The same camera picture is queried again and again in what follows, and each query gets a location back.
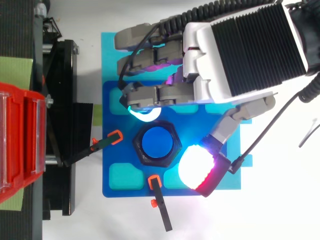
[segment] black hex nut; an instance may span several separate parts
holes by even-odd
[[[158,158],[151,157],[146,154],[146,152],[144,151],[144,149],[142,147],[142,139],[143,139],[145,133],[149,129],[152,129],[154,127],[162,127],[164,129],[166,129],[171,134],[171,137],[172,137],[172,141],[173,141],[172,148],[171,148],[170,152],[163,157],[158,157]],[[162,168],[169,167],[170,164],[172,163],[172,161],[175,159],[175,157],[178,155],[178,153],[182,149],[182,144],[181,144],[181,141],[180,141],[179,136],[177,134],[177,131],[175,129],[175,126],[171,122],[168,122],[168,121],[153,121],[149,124],[144,125],[139,130],[137,135],[133,138],[132,144],[133,144],[133,147],[136,151],[136,154],[138,155],[138,157],[140,159],[140,162],[143,165],[153,166],[153,167],[162,167]]]

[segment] robotic hand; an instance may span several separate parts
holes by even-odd
[[[161,107],[240,103],[227,111],[200,143],[210,155],[209,162],[214,158],[214,168],[203,173],[198,185],[186,183],[208,196],[227,171],[234,174],[239,169],[244,157],[293,100],[299,97],[309,103],[320,95],[318,74],[289,100],[242,156],[231,163],[220,154],[221,146],[241,120],[274,107],[273,95],[279,85],[289,86],[295,82],[293,79],[320,71],[319,21],[318,0],[303,0],[287,6],[280,0],[216,0],[159,23],[122,30],[114,38],[115,47],[133,53],[117,63],[118,87],[123,94],[120,102],[145,122],[156,119]],[[123,80],[124,75],[181,64],[161,85],[126,84]],[[179,165],[182,181],[187,152],[188,149]]]

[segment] white led light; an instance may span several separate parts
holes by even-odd
[[[135,116],[137,119],[143,121],[143,122],[152,122],[153,120],[156,120],[160,113],[161,113],[161,107],[156,107],[151,110],[151,112],[143,114],[141,112],[136,112],[131,110],[131,106],[128,107],[129,113],[131,113],[133,116]]]
[[[181,181],[191,189],[196,189],[206,179],[214,167],[213,156],[199,145],[189,146],[183,153],[178,173]]]

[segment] blue tray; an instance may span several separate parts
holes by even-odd
[[[168,121],[175,126],[182,143],[182,150],[168,168],[142,165],[133,148],[132,140],[144,123],[129,112],[119,103],[121,96],[117,89],[117,60],[128,53],[114,49],[114,33],[101,34],[102,52],[102,93],[103,93],[103,137],[119,129],[124,136],[122,142],[106,147],[103,150],[103,177],[102,191],[104,196],[112,197],[143,197],[153,196],[148,185],[148,177],[157,174],[160,176],[162,193],[164,196],[197,195],[186,187],[178,175],[179,160],[192,144],[197,144],[213,127],[221,115],[233,106],[231,104],[206,104],[179,107],[165,107],[162,109],[158,120]],[[167,77],[176,71],[176,66],[161,69],[156,73],[144,73],[129,80],[141,81],[150,86],[161,84]],[[233,134],[222,152],[232,161],[240,154],[240,128]],[[252,166],[252,156],[246,158],[244,167]],[[241,189],[241,170],[235,175],[227,173],[218,185],[219,190]]]

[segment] orange clamp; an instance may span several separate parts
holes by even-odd
[[[159,183],[159,186],[160,186],[160,188],[162,187],[162,184],[161,184],[161,180],[160,180],[160,177],[159,177],[159,175],[151,175],[150,177],[148,177],[148,183],[149,183],[149,187],[150,187],[150,189],[151,190],[153,190],[154,188],[153,188],[153,186],[152,186],[152,184],[151,184],[151,180],[152,179],[158,179],[158,183]]]
[[[120,139],[114,141],[113,143],[111,143],[112,145],[116,145],[117,143],[120,143],[123,139],[124,139],[124,135],[122,134],[122,132],[120,130],[114,130],[113,132],[110,132],[107,136],[110,137],[114,134],[119,134]]]
[[[156,207],[158,207],[158,203],[157,203],[157,200],[155,200],[155,199],[152,199],[152,200],[151,200],[151,206],[152,206],[153,208],[156,208]]]
[[[93,145],[97,144],[98,142],[99,142],[99,141],[98,141],[97,139],[92,138],[92,144],[93,144]]]

